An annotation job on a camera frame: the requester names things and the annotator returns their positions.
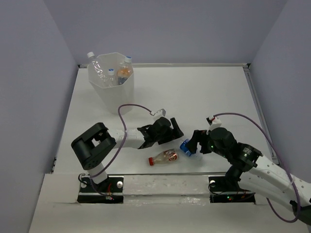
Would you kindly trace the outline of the blue label water bottle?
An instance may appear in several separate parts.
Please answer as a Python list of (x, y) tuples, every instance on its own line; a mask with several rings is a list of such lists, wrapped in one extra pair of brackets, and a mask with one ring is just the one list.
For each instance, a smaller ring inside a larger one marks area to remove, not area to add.
[(188, 143), (188, 141), (189, 139), (187, 137), (182, 137), (179, 141), (179, 149), (181, 150), (182, 154), (189, 159), (192, 159), (195, 161), (201, 161), (202, 156), (199, 153), (192, 153), (187, 148), (186, 144)]

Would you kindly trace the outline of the orange juice bottle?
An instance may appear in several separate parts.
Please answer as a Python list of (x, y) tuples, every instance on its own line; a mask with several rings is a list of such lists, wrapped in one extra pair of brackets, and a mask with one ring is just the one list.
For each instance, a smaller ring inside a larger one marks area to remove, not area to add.
[(133, 68), (131, 63), (120, 63), (117, 71), (118, 85), (124, 84), (128, 78), (132, 75)]

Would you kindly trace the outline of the clear crushed bottle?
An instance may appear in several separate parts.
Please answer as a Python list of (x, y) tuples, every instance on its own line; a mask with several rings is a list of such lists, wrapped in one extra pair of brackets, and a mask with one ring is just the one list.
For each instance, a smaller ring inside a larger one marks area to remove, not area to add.
[(125, 56), (124, 60), (120, 63), (120, 69), (123, 73), (131, 75), (133, 73), (132, 57)]

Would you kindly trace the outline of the clear bottle white cap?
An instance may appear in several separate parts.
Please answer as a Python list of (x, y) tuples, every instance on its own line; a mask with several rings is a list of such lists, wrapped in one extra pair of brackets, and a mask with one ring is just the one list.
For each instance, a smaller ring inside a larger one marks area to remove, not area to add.
[(113, 68), (108, 69), (106, 77), (107, 77), (107, 84), (109, 87), (114, 87), (117, 85), (115, 70)]

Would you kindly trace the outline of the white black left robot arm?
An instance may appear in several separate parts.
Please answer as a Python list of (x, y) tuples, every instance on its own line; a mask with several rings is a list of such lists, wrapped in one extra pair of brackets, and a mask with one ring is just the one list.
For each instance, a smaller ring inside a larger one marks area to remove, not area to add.
[(83, 170), (89, 174), (90, 185), (95, 191), (104, 191), (109, 183), (104, 158), (115, 148), (117, 153), (122, 148), (146, 149), (155, 143), (159, 145), (174, 141), (184, 136), (175, 118), (160, 117), (153, 124), (125, 129), (109, 130), (99, 122), (78, 136), (71, 143)]

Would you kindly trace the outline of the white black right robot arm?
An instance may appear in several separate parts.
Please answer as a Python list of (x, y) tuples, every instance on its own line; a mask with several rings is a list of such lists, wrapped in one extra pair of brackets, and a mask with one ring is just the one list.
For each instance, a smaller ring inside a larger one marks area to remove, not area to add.
[(202, 154), (213, 152), (230, 163), (224, 177), (228, 190), (237, 189), (242, 183), (241, 175), (249, 172), (253, 178), (248, 182), (248, 190), (291, 209), (305, 224), (311, 223), (310, 183), (287, 173), (253, 146), (237, 142), (233, 134), (223, 127), (212, 131), (195, 130), (185, 147), (196, 153), (198, 146), (201, 146)]

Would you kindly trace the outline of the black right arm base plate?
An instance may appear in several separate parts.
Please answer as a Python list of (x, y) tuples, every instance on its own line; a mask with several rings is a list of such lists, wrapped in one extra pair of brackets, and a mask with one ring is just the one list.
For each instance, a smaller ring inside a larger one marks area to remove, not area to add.
[(226, 183), (225, 176), (208, 178), (210, 203), (256, 203), (255, 193)]

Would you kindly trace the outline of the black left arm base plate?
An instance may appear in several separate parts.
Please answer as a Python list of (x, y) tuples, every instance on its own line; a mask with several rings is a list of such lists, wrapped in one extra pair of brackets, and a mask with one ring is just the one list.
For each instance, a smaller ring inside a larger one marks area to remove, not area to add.
[(80, 173), (78, 176), (80, 187), (77, 202), (86, 204), (121, 204), (123, 203), (123, 176), (108, 176), (100, 184), (90, 181), (90, 178)]

